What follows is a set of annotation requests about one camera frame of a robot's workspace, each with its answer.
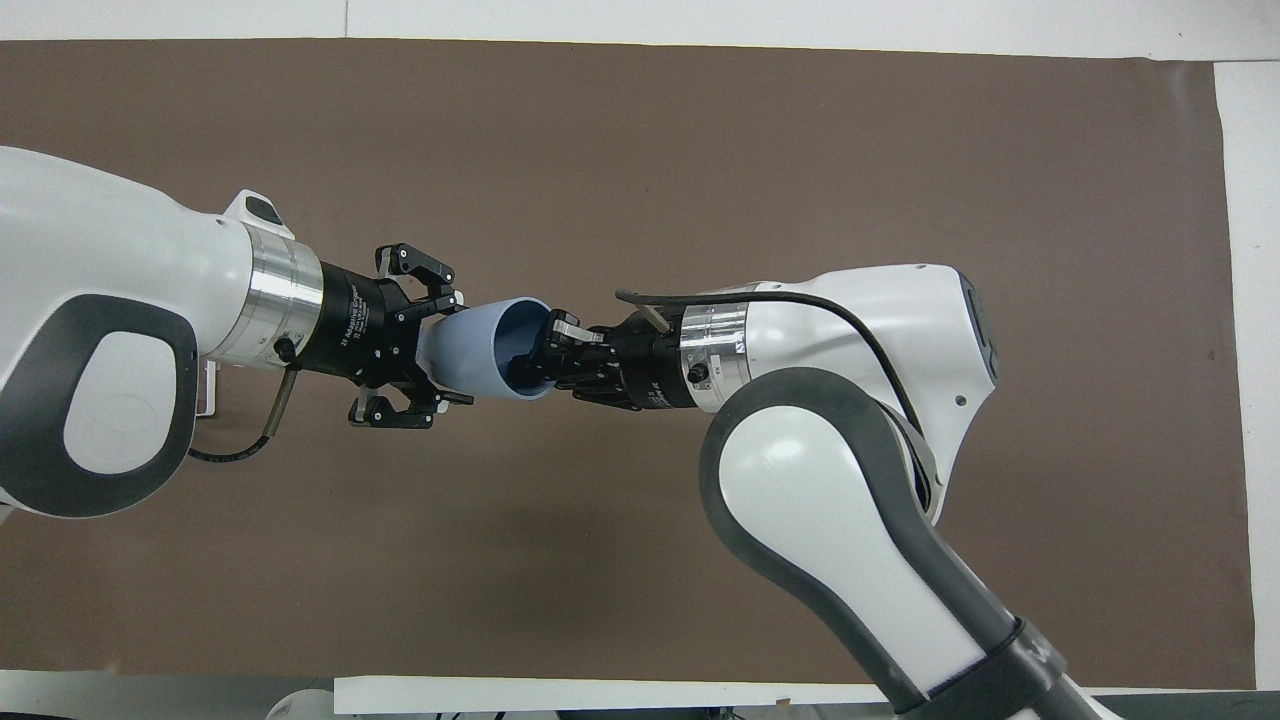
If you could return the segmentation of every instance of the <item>brown mat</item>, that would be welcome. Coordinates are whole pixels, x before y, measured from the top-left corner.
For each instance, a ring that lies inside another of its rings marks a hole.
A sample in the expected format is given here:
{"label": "brown mat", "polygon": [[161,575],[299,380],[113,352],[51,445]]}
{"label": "brown mat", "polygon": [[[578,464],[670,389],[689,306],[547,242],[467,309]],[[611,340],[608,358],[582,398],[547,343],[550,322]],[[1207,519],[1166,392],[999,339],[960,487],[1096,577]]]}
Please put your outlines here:
{"label": "brown mat", "polygon": [[[956,265],[1004,378],[945,536],[1083,683],[1252,685],[1208,64],[10,42],[0,142],[202,210],[252,187],[332,263],[371,273],[407,241],[470,304],[529,293],[588,323],[626,315],[617,287]],[[225,372],[198,445],[252,441],[275,380]],[[709,529],[700,413],[488,401],[413,434],[348,428],[344,382],[298,389],[252,461],[188,464],[108,519],[0,527],[0,666],[864,679]]]}

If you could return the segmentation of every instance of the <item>black strap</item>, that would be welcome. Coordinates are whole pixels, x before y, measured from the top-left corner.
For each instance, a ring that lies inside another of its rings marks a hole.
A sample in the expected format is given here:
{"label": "black strap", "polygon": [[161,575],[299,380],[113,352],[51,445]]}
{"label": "black strap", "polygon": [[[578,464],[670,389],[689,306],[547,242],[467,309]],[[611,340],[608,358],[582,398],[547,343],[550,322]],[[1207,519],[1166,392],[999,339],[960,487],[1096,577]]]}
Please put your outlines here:
{"label": "black strap", "polygon": [[1005,720],[1047,694],[1066,671],[1066,660],[1027,620],[1009,641],[965,674],[931,693],[902,720]]}

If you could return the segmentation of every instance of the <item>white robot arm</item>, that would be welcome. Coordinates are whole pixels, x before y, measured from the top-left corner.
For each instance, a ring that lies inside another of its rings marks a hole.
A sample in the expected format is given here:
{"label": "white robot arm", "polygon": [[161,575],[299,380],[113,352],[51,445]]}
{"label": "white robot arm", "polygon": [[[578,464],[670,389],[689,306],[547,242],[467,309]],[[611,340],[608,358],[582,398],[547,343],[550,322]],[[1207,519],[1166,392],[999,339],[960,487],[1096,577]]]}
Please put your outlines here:
{"label": "white robot arm", "polygon": [[428,428],[472,395],[553,388],[696,406],[717,414],[700,465],[717,533],[822,616],[895,711],[1114,717],[933,530],[998,372],[977,292],[951,268],[620,292],[631,316],[582,328],[527,297],[463,309],[452,268],[406,245],[378,249],[378,278],[321,263],[248,191],[201,214],[15,149],[0,149],[0,502],[86,518],[148,496],[188,455],[201,356],[285,372],[250,451],[192,451],[218,461],[261,447],[298,370],[351,379],[348,419],[365,427]]}

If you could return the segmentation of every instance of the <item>cable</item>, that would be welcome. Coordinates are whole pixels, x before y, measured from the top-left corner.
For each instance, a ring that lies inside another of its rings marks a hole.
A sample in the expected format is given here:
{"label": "cable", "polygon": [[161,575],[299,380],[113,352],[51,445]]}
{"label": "cable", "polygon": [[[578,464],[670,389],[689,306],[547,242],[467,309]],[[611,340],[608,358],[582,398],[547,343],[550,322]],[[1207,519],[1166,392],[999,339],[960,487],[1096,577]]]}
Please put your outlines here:
{"label": "cable", "polygon": [[230,452],[227,455],[220,455],[215,452],[204,452],[196,450],[195,447],[187,448],[187,455],[195,457],[196,460],[204,460],[205,462],[236,462],[252,456],[259,450],[266,447],[268,441],[275,434],[275,430],[280,427],[280,419],[284,418],[284,406],[289,404],[289,395],[293,393],[293,383],[298,379],[297,368],[285,368],[284,377],[280,378],[280,387],[275,391],[275,401],[271,402],[271,411],[266,416],[266,424],[262,425],[262,436],[257,438],[257,442],[246,447],[239,452]]}
{"label": "cable", "polygon": [[870,348],[872,355],[874,355],[876,360],[879,363],[881,370],[884,373],[884,378],[888,380],[890,387],[893,388],[893,396],[897,397],[897,404],[902,406],[902,415],[906,416],[906,420],[911,423],[913,428],[920,433],[924,432],[924,429],[920,428],[920,418],[915,414],[915,406],[911,405],[911,400],[906,395],[906,388],[902,387],[902,380],[897,377],[897,370],[893,369],[893,363],[890,361],[888,354],[884,352],[884,347],[878,340],[876,340],[876,334],[867,327],[867,323],[864,323],[861,318],[850,313],[847,307],[837,302],[832,302],[826,297],[805,295],[803,292],[771,290],[756,292],[721,292],[712,295],[640,295],[628,290],[620,290],[614,292],[613,296],[632,305],[658,305],[663,307],[689,307],[690,305],[721,305],[728,302],[795,302],[797,305],[808,305],[810,307],[827,310],[852,325],[854,331],[858,332],[858,334],[863,338],[863,342],[867,343],[867,347]]}

